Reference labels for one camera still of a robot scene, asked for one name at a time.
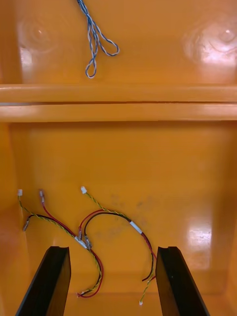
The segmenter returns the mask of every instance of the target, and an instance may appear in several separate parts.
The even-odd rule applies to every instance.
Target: metal terminal
[[[90,242],[89,238],[87,237],[87,235],[85,235],[85,244],[87,249],[91,249],[92,248],[92,243]]]
[[[81,232],[80,229],[79,229],[79,232],[78,232],[78,239],[79,239],[79,240],[82,240],[82,232]]]
[[[28,225],[29,225],[29,221],[30,221],[30,219],[28,218],[27,220],[26,220],[26,222],[25,222],[25,225],[23,226],[23,231],[25,232],[26,231],[26,229],[27,229],[27,227],[28,227]]]
[[[39,190],[39,196],[40,196],[40,199],[41,199],[41,203],[44,203],[44,192],[42,189]]]

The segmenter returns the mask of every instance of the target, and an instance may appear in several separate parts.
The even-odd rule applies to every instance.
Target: glossy surface
[[[154,249],[178,246],[202,295],[212,295],[211,302],[227,315],[237,312],[235,123],[48,123],[9,128],[18,187],[29,209],[43,213],[38,188],[44,188],[47,207],[76,232],[81,219],[96,209],[79,191],[85,185],[107,207],[130,215]],[[122,219],[106,216],[90,223],[88,234],[105,266],[101,293],[139,296],[150,265],[140,235]],[[72,295],[97,278],[89,254],[50,223],[32,219],[25,242],[28,254],[22,262],[29,266],[25,275],[30,275],[26,283],[51,245],[70,247]],[[157,294],[155,283],[149,292]],[[98,298],[98,308],[103,297]],[[77,303],[69,304],[68,311]]]
[[[68,89],[73,101],[178,101],[180,94],[181,101],[220,101],[217,95],[236,100],[235,0],[151,0],[149,5],[121,0],[116,9],[111,0],[85,0],[101,30],[121,49],[117,57],[98,55],[93,80],[84,73],[90,51],[86,18],[76,0],[8,2],[1,0],[1,82],[22,85],[7,101],[0,89],[5,102],[24,102],[25,84],[31,84],[30,101],[48,102],[45,93],[58,101],[55,93],[61,95],[50,86],[41,93],[38,84],[77,85],[80,94]],[[198,92],[193,95],[190,88]]]
[[[51,245],[70,247],[66,316],[160,314],[155,283],[138,305],[150,256],[124,221],[88,227],[106,271],[91,301],[74,295],[97,278],[89,254],[50,223],[21,231],[17,188],[40,213],[44,188],[77,232],[96,209],[81,185],[154,249],[178,246],[211,315],[237,315],[236,1],[85,2],[121,48],[98,55],[94,80],[76,0],[0,1],[0,315],[15,313]]]
[[[4,104],[0,122],[235,121],[237,104]]]

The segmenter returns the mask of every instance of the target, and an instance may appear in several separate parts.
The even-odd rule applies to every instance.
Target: horizontal ledge
[[[0,85],[0,102],[236,102],[237,85]]]
[[[237,104],[120,103],[1,105],[0,122],[237,120]]]

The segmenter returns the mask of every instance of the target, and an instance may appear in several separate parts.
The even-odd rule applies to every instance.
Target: twisted wire
[[[83,2],[83,0],[77,0],[82,12],[84,13],[84,15],[87,18],[87,37],[88,37],[88,41],[89,41],[89,46],[90,46],[90,51],[91,51],[91,60],[89,61],[88,65],[85,68],[85,74],[87,75],[88,78],[92,79],[95,77],[96,75],[96,71],[97,71],[97,64],[96,64],[96,57],[97,57],[97,53],[98,53],[98,48],[100,46],[101,50],[110,57],[116,56],[119,54],[119,47],[116,43],[114,43],[112,40],[106,38],[104,36],[104,34],[101,32],[100,28],[97,26],[97,24],[95,23],[94,20],[92,20],[88,9],[85,5],[85,3]],[[101,36],[102,39],[104,39],[106,42],[108,42],[109,44],[112,44],[115,48],[116,48],[116,52],[115,53],[109,53],[104,46],[102,45],[99,35]],[[91,65],[93,65],[93,73],[91,75],[89,75],[88,71],[89,68],[91,67]]]

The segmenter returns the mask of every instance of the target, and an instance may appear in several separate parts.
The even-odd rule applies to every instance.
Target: black wire
[[[90,217],[90,218],[88,219],[88,221],[86,222],[85,227],[84,227],[84,235],[85,235],[85,236],[87,235],[87,234],[86,234],[86,227],[87,227],[87,225],[89,224],[89,222],[90,222],[94,217],[96,217],[96,216],[98,216],[98,215],[102,215],[102,214],[119,216],[119,217],[124,218],[124,219],[125,219],[126,221],[128,221],[129,223],[131,222],[131,220],[130,220],[128,217],[126,217],[125,215],[122,215],[122,214],[109,213],[109,212],[97,213],[97,214],[94,214],[92,217]]]
[[[27,218],[27,220],[29,220],[31,217],[41,217],[41,218],[44,218],[44,219],[49,219],[50,221],[52,221],[52,222],[55,222],[55,223],[57,223],[59,226],[61,226],[61,227],[63,227],[62,225],[60,225],[56,220],[54,220],[53,218],[51,218],[51,217],[48,217],[48,216],[44,216],[44,215],[40,215],[40,214],[35,214],[35,215],[30,215],[30,216],[28,216],[28,218]],[[99,267],[100,267],[100,275],[99,275],[99,277],[98,277],[98,279],[97,279],[97,281],[96,281],[96,283],[95,283],[95,286],[97,286],[98,284],[99,284],[99,282],[100,282],[100,277],[101,277],[101,275],[102,275],[102,268],[101,268],[101,265],[100,265],[100,262],[99,262],[99,260],[96,258],[96,256],[94,256],[95,257],[95,260],[97,261],[97,263],[98,263],[98,265],[99,265]],[[88,294],[88,293],[90,293],[92,290],[86,290],[83,294],[81,294],[81,296],[84,296],[85,294]]]
[[[143,236],[145,237],[145,239],[147,240],[148,244],[150,245],[150,247],[151,247],[151,249],[152,249],[152,245],[151,245],[149,239],[147,238],[147,236],[146,236],[143,232],[142,232],[142,234],[143,234]],[[143,282],[143,281],[146,281],[147,279],[149,279],[149,277],[152,275],[152,272],[153,272],[154,256],[153,256],[153,253],[152,253],[152,252],[151,252],[151,254],[152,254],[152,267],[151,267],[151,271],[150,271],[149,275],[148,275],[146,278],[144,278],[144,279],[142,280],[142,282]]]
[[[129,223],[131,222],[131,219],[130,219],[130,218],[128,218],[127,216],[122,215],[122,214],[109,213],[109,212],[97,213],[97,214],[94,214],[92,217],[90,217],[90,218],[88,219],[88,221],[86,222],[85,227],[84,227],[84,235],[85,235],[85,236],[87,236],[87,234],[86,234],[86,227],[87,227],[87,225],[89,224],[89,222],[90,222],[94,217],[96,217],[96,216],[98,216],[98,215],[101,215],[101,214],[119,216],[119,217],[122,217],[122,218],[124,218],[125,220],[127,220]],[[146,236],[144,233],[143,233],[143,235],[144,235],[144,237],[146,238],[146,240],[147,240],[148,244],[150,245],[150,247],[152,248],[152,245],[151,245],[149,239],[147,238],[147,236]],[[150,271],[149,275],[148,275],[146,278],[144,278],[144,279],[142,280],[142,282],[143,282],[143,281],[146,281],[147,279],[149,279],[149,277],[152,275],[152,272],[153,272],[154,257],[153,257],[153,253],[151,253],[151,254],[152,254],[152,267],[151,267],[151,271]]]

